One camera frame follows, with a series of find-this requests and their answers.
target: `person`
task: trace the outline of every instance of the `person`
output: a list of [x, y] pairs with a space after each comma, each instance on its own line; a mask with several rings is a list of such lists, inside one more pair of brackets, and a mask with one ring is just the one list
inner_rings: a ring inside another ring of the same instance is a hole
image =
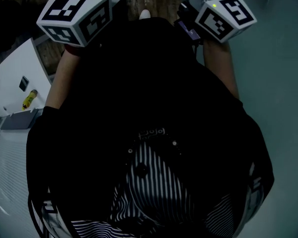
[[240, 231], [253, 158], [272, 167], [228, 43], [206, 38], [203, 52], [205, 67], [148, 11], [101, 45], [66, 47], [28, 135], [27, 178], [30, 195], [50, 191], [73, 237]]

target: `black and white striped shirt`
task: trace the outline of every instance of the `black and white striped shirt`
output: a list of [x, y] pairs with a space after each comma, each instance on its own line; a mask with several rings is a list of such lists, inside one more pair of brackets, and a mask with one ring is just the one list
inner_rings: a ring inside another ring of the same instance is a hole
[[229, 238], [233, 235], [230, 195], [207, 215], [195, 211], [194, 202], [177, 175], [152, 148], [142, 141], [136, 149], [124, 183], [115, 187], [109, 222], [126, 220], [141, 232], [127, 234], [109, 223], [89, 220], [72, 221], [81, 238], [119, 238], [152, 235], [168, 224], [201, 222], [211, 234]]

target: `yellow bottle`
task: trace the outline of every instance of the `yellow bottle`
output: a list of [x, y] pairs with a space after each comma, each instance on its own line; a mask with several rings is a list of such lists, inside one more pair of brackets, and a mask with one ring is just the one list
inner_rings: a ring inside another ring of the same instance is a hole
[[23, 104], [22, 104], [22, 110], [26, 110], [34, 100], [34, 98], [38, 95], [37, 90], [32, 90], [28, 97], [25, 98]]

